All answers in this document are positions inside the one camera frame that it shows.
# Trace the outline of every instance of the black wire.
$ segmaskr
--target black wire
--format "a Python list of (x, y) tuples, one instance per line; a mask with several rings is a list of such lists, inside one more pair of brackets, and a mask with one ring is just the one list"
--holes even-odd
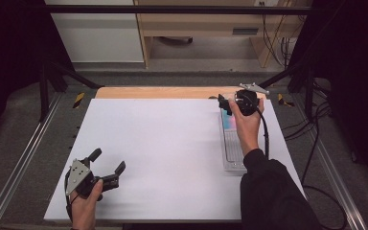
[(245, 95), (242, 95), (243, 97), (245, 97), (249, 102), (250, 104), (252, 105), (252, 107), (259, 113), (259, 115), (261, 116), (262, 118), (262, 121), (263, 121), (263, 128), (264, 128), (264, 152), (265, 152), (265, 157), (268, 159), (268, 154), (269, 154), (269, 140), (268, 140), (268, 130), (267, 130), (267, 123), (265, 122), (265, 117), (263, 116), (262, 112), (260, 111), (260, 109), (253, 104), (253, 101), (245, 96)]
[(76, 197), (73, 198), (73, 200), (71, 200), (70, 204), (73, 204), (74, 200), (76, 200), (79, 197), (79, 195), (76, 195)]
[(314, 153), (314, 150), (315, 150), (315, 147), (316, 147), (316, 144), (317, 144), (317, 142), (318, 142), (318, 137), (319, 137), (319, 118), (320, 118), (320, 116), (319, 116), (319, 113), (320, 113), (320, 111), (322, 111), (323, 109), (325, 109), (325, 108), (323, 108), (323, 109), (321, 109), (321, 110), (319, 110), (319, 108), (322, 106), (322, 105), (324, 105), (324, 104), (326, 104), (327, 102), (324, 102), (324, 103), (322, 103), (321, 105), (319, 105), (317, 108), (316, 108), (316, 111), (315, 111), (315, 116), (314, 116), (314, 120), (315, 120), (315, 127), (316, 127), (316, 135), (315, 135), (315, 139), (314, 139), (314, 143), (313, 143), (313, 145), (312, 145), (312, 148), (311, 148), (311, 151), (310, 151), (310, 156), (309, 156), (309, 160), (308, 160), (308, 162), (307, 162), (307, 164), (306, 164), (306, 168), (304, 169), (304, 172), (303, 172), (303, 176), (302, 176), (302, 178), (301, 178), (301, 185), (303, 186), (303, 188), (308, 188), (308, 189), (313, 189), (313, 190), (315, 190), (315, 191), (317, 191), (317, 192), (319, 192), (319, 193), (321, 193), (321, 194), (323, 194), (323, 195), (325, 195), (325, 196), (327, 196), (327, 197), (329, 197), (338, 207), (339, 207), (339, 209), (341, 210), (341, 213), (342, 213), (342, 216), (343, 216), (343, 224), (342, 224), (342, 227), (340, 227), (340, 228), (330, 228), (330, 227), (327, 227), (327, 226), (325, 226), (325, 225), (323, 225), (322, 223), (320, 223), (321, 224), (321, 226), (323, 227), (323, 228), (325, 228), (325, 229), (330, 229), (330, 230), (341, 230), (341, 229), (345, 229), (345, 227), (346, 227), (346, 225), (347, 225), (347, 223), (348, 223), (348, 218), (347, 218), (347, 215), (346, 215), (346, 213), (345, 213), (345, 210), (343, 209), (343, 207), (340, 205), (340, 203), (335, 199), (335, 198), (333, 198), (331, 195), (329, 195), (327, 192), (325, 192), (325, 191), (323, 191), (323, 190), (320, 190), (320, 189), (318, 189), (318, 188), (315, 188), (315, 187), (312, 187), (312, 186), (309, 186), (309, 185), (305, 185), (304, 184), (304, 182), (305, 182), (305, 179), (306, 179), (306, 175), (307, 175), (307, 171), (308, 171), (308, 168), (309, 168), (309, 166), (310, 166), (310, 164), (311, 164), (311, 160), (312, 160), (312, 157), (313, 157), (313, 153)]
[(337, 201), (332, 195), (328, 194), (327, 192), (325, 192), (323, 190), (320, 190), (318, 188), (315, 188), (313, 186), (303, 185), (303, 188), (305, 188), (305, 189), (312, 189), (312, 190), (315, 190), (318, 193), (321, 193), (321, 194), (327, 196), (330, 200), (332, 200), (339, 207), (340, 211), (342, 212), (343, 223), (342, 223), (342, 226), (340, 228), (330, 228), (330, 227), (325, 226), (322, 223), (319, 223), (319, 224), (321, 224), (321, 226), (323, 228), (329, 229), (329, 230), (342, 230), (342, 229), (345, 229), (346, 228), (346, 225), (348, 225), (348, 218), (346, 217), (345, 210), (343, 209), (342, 205), (340, 205), (339, 201)]
[(262, 14), (262, 18), (263, 18), (263, 41), (265, 47), (267, 47), (268, 51), (275, 57), (273, 43), (271, 43), (270, 37), (268, 36), (267, 29), (265, 27), (265, 14)]
[(314, 125), (312, 125), (309, 129), (305, 130), (304, 132), (300, 133), (298, 136), (295, 136), (295, 137), (286, 139), (286, 141), (292, 141), (294, 139), (297, 139), (297, 138), (303, 136), (304, 134), (306, 134), (307, 132), (309, 132), (310, 130), (312, 130), (313, 127), (314, 127)]
[[(322, 108), (321, 110), (319, 110), (319, 112), (318, 112), (318, 114), (316, 115), (316, 117), (319, 119), (319, 118), (323, 118), (323, 117), (325, 117), (326, 115), (328, 115), (328, 114), (330, 114), (330, 108), (327, 106), (327, 107), (325, 107), (325, 108)], [(293, 126), (288, 126), (288, 127), (285, 127), (285, 128), (282, 128), (282, 130), (285, 130), (285, 129), (287, 129), (287, 128), (291, 128), (291, 127), (298, 127), (298, 126), (300, 126), (302, 123), (304, 123), (304, 122), (306, 122), (307, 121), (307, 119), (304, 119), (302, 122), (300, 122), (299, 124), (297, 124), (297, 125), (293, 125)], [(289, 134), (288, 136), (286, 136), (285, 137), (285, 139), (288, 139), (288, 138), (290, 138), (290, 137), (292, 137), (292, 136), (295, 136), (295, 135), (297, 135), (297, 134), (299, 134), (305, 127), (307, 127), (308, 125), (312, 125), (312, 123), (306, 123), (304, 126), (302, 126), (300, 129), (298, 129), (297, 131), (294, 131), (293, 133), (291, 133), (291, 134)]]
[[(67, 172), (67, 174), (65, 175), (65, 179), (64, 179), (64, 191), (67, 194), (67, 185), (68, 185), (68, 178), (70, 177), (70, 170)], [(70, 198), (68, 197), (68, 195), (65, 195), (65, 200), (67, 201), (67, 205), (70, 204)]]
[(287, 62), (288, 62), (288, 45), (289, 45), (289, 38), (288, 39), (285, 39), (285, 45), (286, 45), (286, 47), (285, 47), (285, 66), (287, 67), (288, 66), (288, 64), (287, 64)]
[(285, 61), (285, 63), (284, 63), (284, 67), (285, 67), (285, 69), (287, 69), (287, 61), (286, 61), (286, 55), (285, 55), (285, 47), (284, 47), (284, 45), (285, 45), (285, 38), (284, 37), (282, 37), (282, 42), (280, 42), (280, 51), (281, 51), (281, 53), (282, 53), (282, 58), (283, 58), (283, 60)]

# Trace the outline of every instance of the wall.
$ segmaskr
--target wall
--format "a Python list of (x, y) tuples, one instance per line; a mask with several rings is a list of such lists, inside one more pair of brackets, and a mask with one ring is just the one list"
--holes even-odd
[[(47, 5), (133, 5), (131, 0), (46, 0)], [(52, 13), (73, 62), (143, 62), (134, 14)]]

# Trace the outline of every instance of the floor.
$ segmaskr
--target floor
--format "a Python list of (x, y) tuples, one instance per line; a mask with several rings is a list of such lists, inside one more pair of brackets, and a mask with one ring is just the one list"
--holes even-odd
[[(83, 76), (104, 85), (238, 85), (251, 81), (259, 83), (283, 70), (283, 66), (274, 59), (269, 68), (262, 69), (247, 38), (200, 37), (194, 37), (191, 44), (182, 40), (156, 39), (149, 68), (141, 63), (111, 63), (102, 66), (76, 63), (76, 68)], [(23, 157), (38, 126), (38, 85), (32, 84), (14, 92), (8, 100), (7, 109), (0, 120), (0, 193), (8, 184), (12, 184), (15, 190), (1, 207), (0, 229), (66, 229), (69, 226), (67, 223), (47, 222), (43, 217), (51, 193), (58, 184), (60, 171), (75, 138), (78, 137), (89, 99), (95, 97), (96, 90), (70, 78), (66, 80), (69, 83), (66, 93), (59, 95), (53, 90), (50, 92), (51, 99), (59, 97), (57, 111), (42, 138), (36, 141), (38, 147), (28, 159), (24, 172), (19, 178), (15, 178), (18, 181), (16, 184), (8, 179), (13, 169), (18, 168), (17, 163)], [(295, 103), (296, 97), (299, 97), (287, 92), (287, 83), (288, 79), (284, 79), (270, 86), (272, 94), (269, 97), (279, 123), (284, 128), (304, 120), (296, 106), (276, 103), (278, 93), (289, 103)], [(324, 87), (329, 86), (325, 81), (321, 83)], [(80, 92), (85, 93), (84, 99), (79, 108), (72, 108)], [(314, 99), (317, 104), (324, 101), (320, 95), (316, 95)], [(368, 229), (368, 169), (352, 162), (349, 147), (331, 116), (320, 120), (320, 129), (321, 140)], [(296, 129), (286, 128), (284, 135), (287, 136), (294, 130)], [(300, 176), (311, 146), (309, 133), (287, 141), (288, 150)], [(334, 195), (334, 189), (317, 155), (313, 157), (309, 172), (308, 183)], [(310, 204), (323, 224), (331, 227), (341, 225), (343, 219), (334, 203), (315, 192), (307, 193), (310, 194)], [(99, 221), (99, 226), (114, 225)]]

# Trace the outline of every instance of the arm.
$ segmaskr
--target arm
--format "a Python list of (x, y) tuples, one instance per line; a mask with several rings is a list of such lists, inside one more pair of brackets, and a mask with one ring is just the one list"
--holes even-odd
[[(267, 160), (259, 149), (260, 115), (244, 117), (236, 103), (229, 102), (247, 173), (241, 179), (243, 229), (321, 229), (315, 213), (295, 185), (287, 168)], [(264, 111), (263, 100), (259, 109)]]

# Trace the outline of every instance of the white table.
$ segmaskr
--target white table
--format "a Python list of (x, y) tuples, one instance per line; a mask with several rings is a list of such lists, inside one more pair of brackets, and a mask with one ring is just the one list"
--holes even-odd
[[(270, 158), (287, 166), (303, 193), (272, 104), (264, 102)], [(220, 135), (216, 100), (94, 99), (44, 218), (69, 221), (64, 176), (73, 159), (83, 159), (101, 148), (103, 154), (91, 163), (94, 175), (112, 174), (123, 160), (126, 170), (120, 188), (103, 193), (97, 219), (239, 221), (242, 175), (224, 170)], [(263, 135), (259, 138), (263, 148)]]

